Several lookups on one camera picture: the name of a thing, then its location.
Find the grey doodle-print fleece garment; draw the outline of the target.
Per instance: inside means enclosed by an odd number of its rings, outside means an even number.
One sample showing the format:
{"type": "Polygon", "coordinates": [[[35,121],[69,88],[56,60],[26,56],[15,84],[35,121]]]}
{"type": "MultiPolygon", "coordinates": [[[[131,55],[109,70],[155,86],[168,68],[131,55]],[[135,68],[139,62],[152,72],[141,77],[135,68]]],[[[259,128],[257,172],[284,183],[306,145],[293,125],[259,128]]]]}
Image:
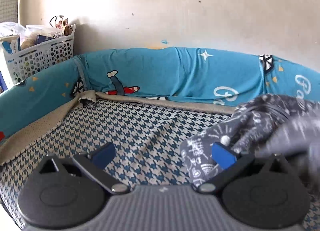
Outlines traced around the grey doodle-print fleece garment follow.
{"type": "Polygon", "coordinates": [[[240,154],[285,156],[298,176],[319,193],[319,102],[265,94],[238,105],[229,119],[186,139],[180,153],[190,181],[198,187],[222,171],[212,158],[219,142],[240,154]]]}

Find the houndstooth blue-beige bed mat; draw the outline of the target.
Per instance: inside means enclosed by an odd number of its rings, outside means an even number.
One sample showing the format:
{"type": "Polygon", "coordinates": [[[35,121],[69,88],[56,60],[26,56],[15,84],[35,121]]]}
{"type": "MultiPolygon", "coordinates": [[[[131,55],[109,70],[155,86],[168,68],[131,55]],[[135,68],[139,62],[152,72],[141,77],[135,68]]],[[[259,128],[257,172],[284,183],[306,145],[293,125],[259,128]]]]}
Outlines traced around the houndstooth blue-beige bed mat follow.
{"type": "Polygon", "coordinates": [[[22,151],[1,170],[1,200],[18,228],[24,227],[17,197],[46,152],[71,156],[107,142],[117,155],[107,172],[126,184],[179,184],[189,181],[179,153],[180,143],[201,130],[228,119],[232,109],[194,104],[189,109],[96,100],[72,110],[60,126],[22,151]]]}

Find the blue cartoon-print bed bumper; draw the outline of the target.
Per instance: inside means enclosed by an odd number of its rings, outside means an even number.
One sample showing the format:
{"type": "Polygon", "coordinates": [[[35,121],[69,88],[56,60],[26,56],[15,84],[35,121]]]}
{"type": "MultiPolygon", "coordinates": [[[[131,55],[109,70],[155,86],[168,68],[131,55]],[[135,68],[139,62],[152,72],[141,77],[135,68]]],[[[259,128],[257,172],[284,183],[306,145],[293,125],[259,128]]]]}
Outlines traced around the blue cartoon-print bed bumper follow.
{"type": "Polygon", "coordinates": [[[1,94],[1,140],[87,90],[231,107],[262,94],[318,101],[319,73],[274,55],[207,48],[89,52],[1,94]]]}

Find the white perforated plastic basket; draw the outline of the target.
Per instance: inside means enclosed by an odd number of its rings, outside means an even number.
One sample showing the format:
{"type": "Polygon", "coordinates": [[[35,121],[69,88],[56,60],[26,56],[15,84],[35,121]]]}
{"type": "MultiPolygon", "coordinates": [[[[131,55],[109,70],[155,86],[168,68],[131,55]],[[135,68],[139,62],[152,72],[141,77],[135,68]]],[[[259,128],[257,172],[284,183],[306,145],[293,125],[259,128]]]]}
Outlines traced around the white perforated plastic basket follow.
{"type": "Polygon", "coordinates": [[[1,73],[8,88],[41,70],[73,57],[77,25],[71,27],[72,33],[69,36],[34,45],[15,54],[9,54],[7,50],[1,48],[1,73]]]}

